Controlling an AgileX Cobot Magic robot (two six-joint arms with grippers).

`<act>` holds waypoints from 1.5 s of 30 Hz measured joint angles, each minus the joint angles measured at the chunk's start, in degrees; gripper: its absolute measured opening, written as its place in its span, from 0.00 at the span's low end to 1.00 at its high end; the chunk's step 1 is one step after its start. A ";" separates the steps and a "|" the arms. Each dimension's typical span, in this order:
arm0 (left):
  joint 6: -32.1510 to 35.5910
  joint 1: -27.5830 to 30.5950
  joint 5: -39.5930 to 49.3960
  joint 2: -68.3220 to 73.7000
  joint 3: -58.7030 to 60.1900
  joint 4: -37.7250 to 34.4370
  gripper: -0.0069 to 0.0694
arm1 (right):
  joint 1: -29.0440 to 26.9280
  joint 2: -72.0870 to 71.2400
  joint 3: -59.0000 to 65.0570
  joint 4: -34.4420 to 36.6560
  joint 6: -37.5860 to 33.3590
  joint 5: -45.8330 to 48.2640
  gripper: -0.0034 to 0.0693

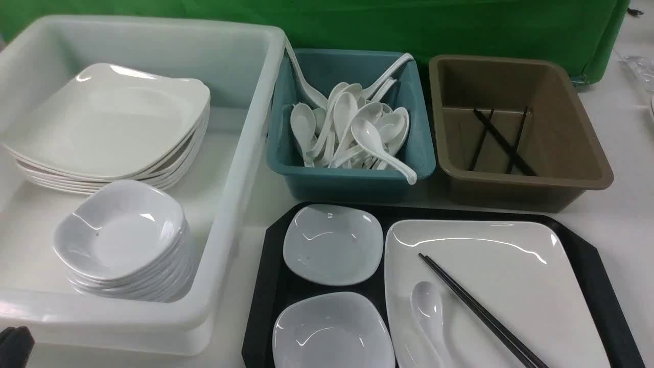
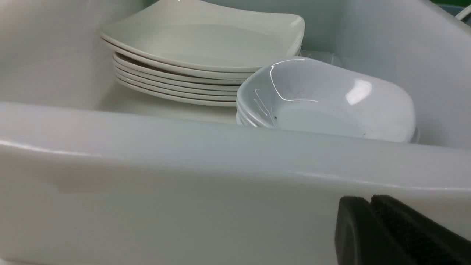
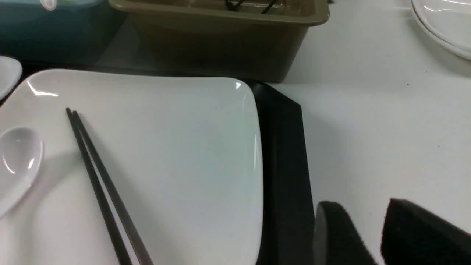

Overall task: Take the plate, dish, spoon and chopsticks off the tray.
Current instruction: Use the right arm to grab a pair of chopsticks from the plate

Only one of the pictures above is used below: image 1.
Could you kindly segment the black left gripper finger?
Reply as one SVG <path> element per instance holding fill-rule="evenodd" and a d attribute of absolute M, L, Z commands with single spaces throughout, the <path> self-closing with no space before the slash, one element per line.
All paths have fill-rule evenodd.
<path fill-rule="evenodd" d="M 34 345 L 26 326 L 5 328 L 1 332 L 1 367 L 26 367 Z"/>

